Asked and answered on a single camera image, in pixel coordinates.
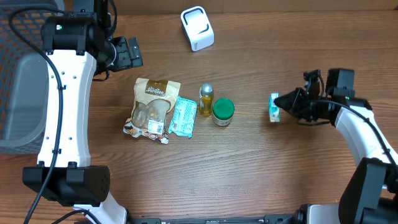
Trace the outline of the brown snack wrapper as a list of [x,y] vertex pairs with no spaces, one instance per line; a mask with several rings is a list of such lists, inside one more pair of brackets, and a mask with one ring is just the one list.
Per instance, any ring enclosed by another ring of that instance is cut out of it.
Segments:
[[180,86],[179,82],[169,80],[138,78],[134,85],[131,117],[126,120],[123,132],[134,138],[144,136],[168,144],[166,118],[176,104]]

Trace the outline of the green lidded jar with tissues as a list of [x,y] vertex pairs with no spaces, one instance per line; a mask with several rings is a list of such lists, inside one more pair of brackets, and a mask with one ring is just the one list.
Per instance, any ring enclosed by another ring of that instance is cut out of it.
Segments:
[[235,107],[228,98],[220,98],[213,105],[213,122],[218,126],[230,124],[234,115]]

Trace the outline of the small teal tissue pack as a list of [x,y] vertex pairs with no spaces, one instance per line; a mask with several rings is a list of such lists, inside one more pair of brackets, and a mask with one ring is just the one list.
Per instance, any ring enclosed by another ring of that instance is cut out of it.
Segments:
[[275,99],[278,97],[278,93],[271,93],[269,98],[269,119],[272,123],[278,123],[280,121],[280,110],[279,107],[274,103]]

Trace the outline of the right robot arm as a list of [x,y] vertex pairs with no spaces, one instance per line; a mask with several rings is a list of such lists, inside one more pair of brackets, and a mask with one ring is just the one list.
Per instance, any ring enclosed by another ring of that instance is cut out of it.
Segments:
[[270,121],[284,110],[299,125],[331,124],[344,137],[357,168],[338,203],[304,204],[292,215],[268,215],[266,223],[397,223],[397,153],[374,119],[368,100],[357,98],[354,71],[333,68],[323,79],[319,70],[304,72],[305,84],[269,98]]

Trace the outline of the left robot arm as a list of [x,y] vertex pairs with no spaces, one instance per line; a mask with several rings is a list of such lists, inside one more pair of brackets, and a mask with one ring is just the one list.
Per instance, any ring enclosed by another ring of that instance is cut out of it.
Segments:
[[142,65],[124,37],[113,37],[116,25],[112,1],[75,1],[70,12],[52,9],[38,50],[48,65],[44,140],[36,165],[22,174],[37,198],[71,207],[91,223],[133,222],[109,191],[109,168],[91,164],[87,137],[96,76]]

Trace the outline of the yellow liquid bottle silver cap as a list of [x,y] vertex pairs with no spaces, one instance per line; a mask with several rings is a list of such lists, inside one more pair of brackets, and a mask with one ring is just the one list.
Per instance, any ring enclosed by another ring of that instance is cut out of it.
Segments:
[[212,114],[212,104],[214,99],[213,87],[209,83],[204,83],[199,91],[200,105],[199,111],[202,116],[210,116]]

